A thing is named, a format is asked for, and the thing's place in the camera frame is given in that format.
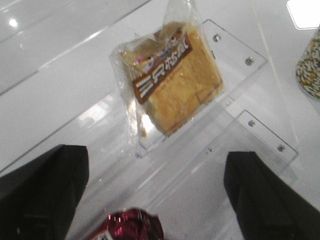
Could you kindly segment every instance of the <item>plastic bag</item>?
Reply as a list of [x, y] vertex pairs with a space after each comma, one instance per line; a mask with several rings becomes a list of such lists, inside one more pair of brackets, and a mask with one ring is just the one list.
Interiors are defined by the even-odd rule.
[[169, 0], [160, 30], [119, 45], [110, 58], [140, 156], [224, 87], [192, 0]]

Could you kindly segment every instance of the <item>black object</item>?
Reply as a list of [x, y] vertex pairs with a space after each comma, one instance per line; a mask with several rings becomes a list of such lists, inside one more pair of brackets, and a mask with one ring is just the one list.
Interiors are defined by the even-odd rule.
[[318, 240], [320, 212], [255, 152], [230, 152], [224, 187], [245, 240]]
[[0, 178], [0, 240], [63, 240], [89, 178], [85, 146], [58, 145]]

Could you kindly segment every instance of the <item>brown label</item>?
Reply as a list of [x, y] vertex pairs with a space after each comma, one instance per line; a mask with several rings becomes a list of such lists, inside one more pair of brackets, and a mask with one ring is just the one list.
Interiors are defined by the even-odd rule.
[[140, 104], [143, 104], [155, 91], [157, 86], [165, 80], [166, 76], [177, 66], [177, 64], [192, 51], [188, 35], [178, 41], [175, 46], [169, 46], [163, 50], [161, 61], [148, 72], [133, 81], [133, 89]]

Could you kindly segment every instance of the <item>golden brown crust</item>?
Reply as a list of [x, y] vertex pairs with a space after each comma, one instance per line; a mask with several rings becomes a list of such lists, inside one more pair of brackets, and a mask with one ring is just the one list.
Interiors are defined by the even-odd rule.
[[192, 51], [179, 62], [148, 99], [147, 114], [169, 136], [190, 119], [201, 104], [223, 88], [222, 78], [198, 31], [190, 26]]

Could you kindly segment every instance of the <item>candy wrapper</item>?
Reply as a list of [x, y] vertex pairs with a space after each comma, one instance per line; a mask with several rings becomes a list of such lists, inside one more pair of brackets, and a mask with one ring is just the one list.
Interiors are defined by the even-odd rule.
[[164, 240], [157, 216], [139, 208], [110, 214], [88, 240]]

